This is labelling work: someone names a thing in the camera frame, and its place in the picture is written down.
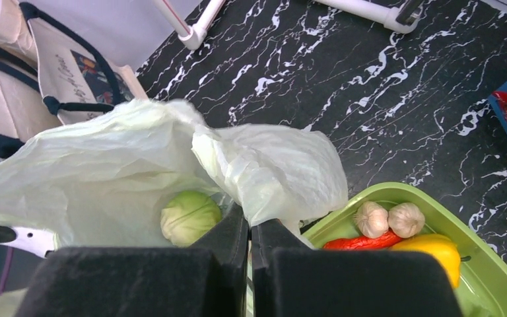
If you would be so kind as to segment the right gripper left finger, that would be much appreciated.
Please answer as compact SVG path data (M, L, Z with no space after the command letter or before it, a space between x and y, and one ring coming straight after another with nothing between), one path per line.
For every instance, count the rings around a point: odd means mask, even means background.
M245 316L250 230L232 205L188 248L63 248L17 316Z

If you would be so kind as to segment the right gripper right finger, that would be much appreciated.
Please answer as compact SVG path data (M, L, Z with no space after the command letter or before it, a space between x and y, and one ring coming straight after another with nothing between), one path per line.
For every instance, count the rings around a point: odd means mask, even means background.
M278 220L251 229L257 316L461 316L421 252L314 250Z

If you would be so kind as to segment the green cabbage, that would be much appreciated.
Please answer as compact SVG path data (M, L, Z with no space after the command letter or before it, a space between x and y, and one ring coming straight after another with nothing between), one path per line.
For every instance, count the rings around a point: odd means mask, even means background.
M161 211L160 229L173 245L188 247L222 220L222 211L211 196L184 191Z

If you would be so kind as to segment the translucent white plastic bag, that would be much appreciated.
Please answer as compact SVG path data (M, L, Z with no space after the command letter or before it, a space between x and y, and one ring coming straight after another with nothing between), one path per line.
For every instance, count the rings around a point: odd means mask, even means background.
M133 100L43 131L0 162L0 226L52 232L56 251L178 248L160 214L184 191L226 194L249 229L277 219L293 235L349 200L339 155L318 131L213 129L184 100ZM27 290L0 295L0 316L17 316Z

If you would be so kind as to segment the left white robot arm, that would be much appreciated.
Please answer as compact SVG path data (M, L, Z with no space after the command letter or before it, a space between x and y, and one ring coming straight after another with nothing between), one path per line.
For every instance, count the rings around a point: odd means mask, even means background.
M39 258L46 258L57 250L54 233L27 227L0 226L0 245L24 250Z

